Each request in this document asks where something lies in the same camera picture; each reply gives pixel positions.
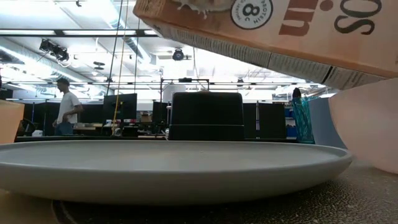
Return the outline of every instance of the security camera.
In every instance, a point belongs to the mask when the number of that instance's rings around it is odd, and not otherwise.
[[[178,48],[175,49],[174,54],[173,54],[173,60],[179,61],[184,59],[184,53],[182,52],[182,49]]]

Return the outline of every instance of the man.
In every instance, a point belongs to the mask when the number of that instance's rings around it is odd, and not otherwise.
[[[63,92],[63,97],[58,113],[58,119],[52,124],[55,127],[55,135],[73,134],[73,125],[77,123],[77,114],[83,111],[79,99],[69,91],[69,81],[60,78],[57,80],[58,89]]]

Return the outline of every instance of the ceiling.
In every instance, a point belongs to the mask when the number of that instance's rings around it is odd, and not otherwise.
[[[51,29],[51,30],[102,30],[117,27],[119,12],[121,22],[119,27],[127,29],[150,29],[133,13],[135,1],[86,0],[79,1],[78,7],[74,0],[2,0],[0,7],[0,31],[5,29]],[[48,39],[53,44],[67,49],[70,59],[67,62],[58,62],[55,57],[39,50],[42,39]],[[208,78],[211,82],[236,82],[242,78],[248,83],[303,83],[305,91],[315,91],[323,86],[308,85],[305,80],[293,78],[260,68],[235,59],[217,55],[191,46],[162,39],[160,37],[131,37],[125,40],[133,41],[132,45],[125,44],[123,38],[115,37],[1,37],[0,50],[6,48],[16,52],[17,58],[29,58],[31,66],[4,63],[2,76],[6,81],[40,81],[42,71],[46,68],[54,70],[50,77],[61,75],[72,78],[75,82],[105,82],[111,75],[114,82],[160,82],[160,78]],[[142,57],[136,60],[136,48]],[[189,60],[174,61],[172,54],[176,48],[182,49]],[[94,62],[104,63],[103,70],[97,70]],[[18,73],[6,77],[5,73]],[[8,88],[18,89],[19,85]],[[150,90],[159,84],[141,85],[140,88]],[[218,88],[236,90],[236,85],[218,85]],[[251,88],[251,91],[269,90],[283,95],[291,91],[294,86],[267,85],[266,87]],[[95,91],[104,92],[106,85],[96,85]],[[131,85],[121,85],[121,93],[127,93]]]

